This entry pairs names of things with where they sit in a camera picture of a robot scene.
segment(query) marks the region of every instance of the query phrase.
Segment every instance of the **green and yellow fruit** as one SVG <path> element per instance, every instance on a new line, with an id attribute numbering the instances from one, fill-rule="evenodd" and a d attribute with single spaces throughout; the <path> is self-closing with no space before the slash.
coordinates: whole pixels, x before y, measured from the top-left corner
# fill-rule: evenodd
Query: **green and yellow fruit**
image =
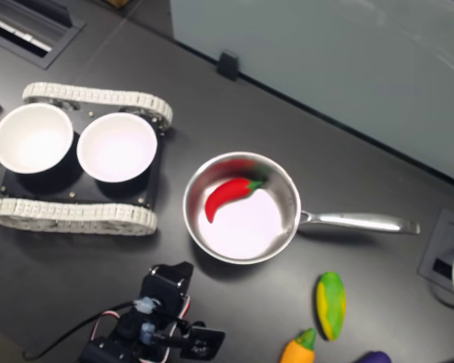
<path id="1" fill-rule="evenodd" d="M 329 340 L 340 336 L 345 316 L 345 290 L 340 277 L 326 272 L 316 287 L 316 311 L 323 333 Z"/>

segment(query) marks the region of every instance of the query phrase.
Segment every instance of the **toy chili pepper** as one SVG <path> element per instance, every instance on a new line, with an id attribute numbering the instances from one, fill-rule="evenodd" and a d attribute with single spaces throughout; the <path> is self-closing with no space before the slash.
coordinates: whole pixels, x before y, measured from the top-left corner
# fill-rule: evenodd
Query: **toy chili pepper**
<path id="1" fill-rule="evenodd" d="M 223 204 L 247 197 L 263 184 L 262 181 L 251 181 L 246 178 L 234 178 L 217 187 L 205 202 L 205 214 L 210 223 L 215 212 Z"/>
<path id="2" fill-rule="evenodd" d="M 293 339 L 282 353 L 279 363 L 313 363 L 315 361 L 314 343 L 316 332 L 308 329 L 298 338 Z"/>

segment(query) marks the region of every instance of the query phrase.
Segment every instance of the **dark gray table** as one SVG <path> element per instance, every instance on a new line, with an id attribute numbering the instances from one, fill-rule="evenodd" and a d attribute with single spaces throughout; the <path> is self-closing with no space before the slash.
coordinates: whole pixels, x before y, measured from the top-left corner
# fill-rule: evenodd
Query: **dark gray table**
<path id="1" fill-rule="evenodd" d="M 454 212 L 454 187 L 250 84 L 223 79 L 200 58 L 94 2 L 77 2 L 71 10 L 87 26 L 49 70 L 0 48 L 0 119 L 21 104 L 24 86 L 39 80 L 150 92 L 167 100 L 175 117 L 163 155 L 159 231 L 130 238 L 0 227 L 4 334 L 37 352 L 76 322 L 135 297 L 150 265 L 186 260 L 196 266 L 188 318 L 227 333 L 219 363 L 278 361 L 283 345 L 314 325 L 313 284 L 327 270 L 344 281 L 347 313 L 337 342 L 317 341 L 318 363 L 351 362 L 376 349 L 395 362 L 454 357 L 454 310 L 436 301 L 417 275 L 438 213 Z M 263 264 L 216 262 L 188 236 L 182 194 L 200 164 L 233 150 L 283 165 L 307 210 L 389 213 L 419 220 L 422 233 L 305 231 Z M 0 167 L 0 183 L 3 173 Z M 73 361 L 87 333 L 47 361 Z"/>

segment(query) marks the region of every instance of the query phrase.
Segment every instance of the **metal pot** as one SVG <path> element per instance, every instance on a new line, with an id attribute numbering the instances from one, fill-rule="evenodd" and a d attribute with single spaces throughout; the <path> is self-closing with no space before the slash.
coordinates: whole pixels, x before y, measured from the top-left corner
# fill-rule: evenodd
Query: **metal pot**
<path id="1" fill-rule="evenodd" d="M 252 195 L 222 206 L 213 223 L 205 201 L 231 178 L 263 180 Z M 293 239 L 301 224 L 325 224 L 369 231 L 418 234 L 417 222 L 368 213 L 314 214 L 301 210 L 300 196 L 289 174 L 259 154 L 234 152 L 207 161 L 192 176 L 183 198 L 185 224 L 205 252 L 224 262 L 248 265 L 270 259 Z"/>

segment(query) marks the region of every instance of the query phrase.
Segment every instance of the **black cable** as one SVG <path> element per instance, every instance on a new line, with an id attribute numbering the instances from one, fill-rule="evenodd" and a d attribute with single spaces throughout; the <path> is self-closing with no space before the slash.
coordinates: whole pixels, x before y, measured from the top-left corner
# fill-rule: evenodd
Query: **black cable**
<path id="1" fill-rule="evenodd" d="M 121 309 L 124 309 L 124 308 L 128 308 L 128 307 L 130 307 L 132 305 L 133 305 L 132 301 L 131 302 L 124 302 L 123 304 L 119 304 L 119 305 L 113 306 L 112 308 L 105 309 L 105 310 L 121 310 Z M 75 327 L 73 327 L 72 329 L 67 331 L 65 334 L 63 334 L 60 338 L 55 340 L 55 342 L 53 342 L 50 346 L 48 346 L 46 349 L 44 349 L 38 355 L 27 356 L 27 352 L 24 350 L 22 352 L 22 358 L 24 360 L 26 360 L 26 361 L 36 361 L 37 359 L 42 358 L 44 355 L 46 355 L 51 350 L 53 350 L 53 348 L 55 348 L 56 346 L 61 344 L 65 339 L 70 337 L 72 334 L 76 333 L 80 328 L 85 327 L 87 324 L 92 323 L 94 320 L 97 320 L 101 316 L 101 314 L 103 312 L 104 312 L 104 310 L 102 312 L 100 312 L 100 313 L 98 313 L 96 315 L 93 315 L 92 317 L 84 320 L 82 323 L 79 323 L 78 325 L 76 325 Z"/>

